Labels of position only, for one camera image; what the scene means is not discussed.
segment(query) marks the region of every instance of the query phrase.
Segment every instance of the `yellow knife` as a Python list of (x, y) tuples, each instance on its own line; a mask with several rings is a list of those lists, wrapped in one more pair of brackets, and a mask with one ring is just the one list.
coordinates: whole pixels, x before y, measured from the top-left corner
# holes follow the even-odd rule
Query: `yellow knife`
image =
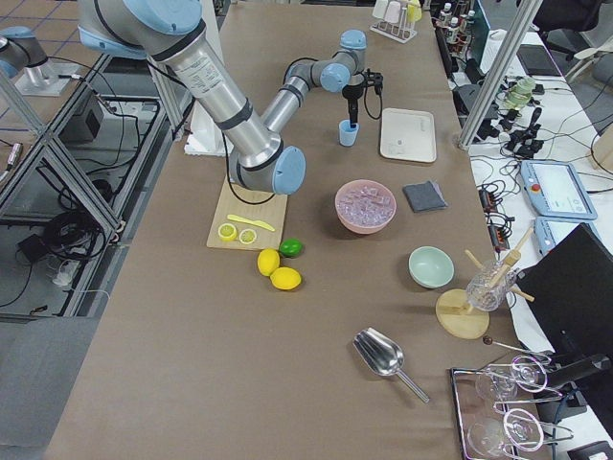
[(264, 222), (263, 220), (251, 220), (249, 218), (242, 218), (241, 216), (237, 216), (236, 214), (229, 214), (228, 216), (226, 216), (226, 218), (234, 222), (249, 223), (250, 225), (255, 225), (256, 227), (264, 228), (271, 232), (275, 231), (275, 227), (270, 225), (268, 222)]

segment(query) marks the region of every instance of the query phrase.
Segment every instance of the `blue-framed tablet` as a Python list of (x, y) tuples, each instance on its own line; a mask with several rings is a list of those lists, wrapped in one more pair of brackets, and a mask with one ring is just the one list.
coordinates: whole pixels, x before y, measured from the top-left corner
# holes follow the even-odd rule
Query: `blue-framed tablet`
[(577, 220), (573, 218), (544, 218), (539, 216), (534, 220), (534, 234), (538, 240), (538, 252), (546, 256), (549, 251), (564, 240), (575, 228), (584, 223), (590, 227), (598, 238), (601, 236), (591, 220)]
[(598, 217), (575, 167), (570, 163), (524, 160), (520, 172), (528, 198), (539, 215), (578, 220)]

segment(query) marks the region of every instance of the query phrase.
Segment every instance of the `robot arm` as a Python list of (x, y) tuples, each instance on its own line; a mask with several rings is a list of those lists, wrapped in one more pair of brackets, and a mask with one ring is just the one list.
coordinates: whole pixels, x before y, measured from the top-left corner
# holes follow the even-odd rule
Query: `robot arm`
[(11, 79), (20, 70), (38, 88), (55, 83), (57, 72), (40, 43), (27, 27), (9, 27), (0, 31), (0, 70)]
[(249, 189), (290, 195), (302, 184), (306, 161), (284, 146), (279, 131), (311, 88), (339, 92), (363, 70), (365, 35), (350, 31), (331, 60), (292, 67), (261, 118), (207, 42), (201, 8), (198, 0), (79, 0), (80, 38), (103, 53), (149, 55), (168, 65), (234, 145), (231, 177)]

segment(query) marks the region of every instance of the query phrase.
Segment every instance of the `black chair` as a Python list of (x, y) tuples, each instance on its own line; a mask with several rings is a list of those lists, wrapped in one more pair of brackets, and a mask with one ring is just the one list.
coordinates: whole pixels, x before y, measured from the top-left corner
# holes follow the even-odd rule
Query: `black chair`
[(566, 53), (571, 60), (575, 51), (547, 40), (550, 31), (559, 29), (573, 32), (591, 31), (598, 25), (599, 11), (604, 0), (543, 0), (533, 23), (539, 29), (543, 42), (550, 50)]

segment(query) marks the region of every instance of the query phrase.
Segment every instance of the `wooden cutting board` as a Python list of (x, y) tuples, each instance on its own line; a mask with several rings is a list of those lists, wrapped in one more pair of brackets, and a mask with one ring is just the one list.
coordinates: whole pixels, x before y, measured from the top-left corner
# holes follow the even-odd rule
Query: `wooden cutting board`
[[(233, 188), (237, 195), (246, 201), (257, 202), (267, 199), (270, 193), (254, 192), (252, 190), (243, 189), (242, 187), (233, 184)], [(248, 251), (261, 250), (266, 247), (278, 248), (281, 243), (281, 238), (284, 232), (285, 209), (287, 206), (287, 195), (275, 195), (270, 201), (264, 204), (250, 205), (238, 200), (230, 190), (228, 181), (224, 180), (219, 194), (219, 201), (215, 210), (215, 216), (209, 229), (209, 238), (207, 239), (207, 247), (217, 247), (221, 249), (242, 249)], [(229, 214), (235, 214), (242, 218), (251, 220), (263, 220), (275, 228), (274, 232), (264, 228), (256, 227), (248, 223), (230, 222), (227, 219)], [(224, 222), (233, 223), (240, 233), (245, 228), (251, 228), (258, 234), (256, 240), (251, 244), (243, 244), (238, 241), (222, 241), (217, 235), (219, 225)]]

